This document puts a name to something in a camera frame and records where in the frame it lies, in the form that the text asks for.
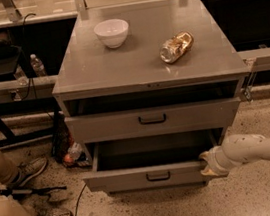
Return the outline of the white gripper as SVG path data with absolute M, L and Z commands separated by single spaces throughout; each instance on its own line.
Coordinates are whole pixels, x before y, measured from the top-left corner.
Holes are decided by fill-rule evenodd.
M 209 151 L 203 151 L 199 155 L 200 160 L 208 161 L 208 166 L 201 171 L 203 176 L 225 176 L 231 169 L 241 166 L 240 162 L 227 157 L 221 146 L 211 148 Z

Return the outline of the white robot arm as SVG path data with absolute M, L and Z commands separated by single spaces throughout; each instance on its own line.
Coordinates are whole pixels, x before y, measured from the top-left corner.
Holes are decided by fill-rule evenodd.
M 202 152 L 199 158 L 206 161 L 201 174 L 225 176 L 238 166 L 258 160 L 270 161 L 270 137 L 259 134 L 229 135 L 220 146 Z

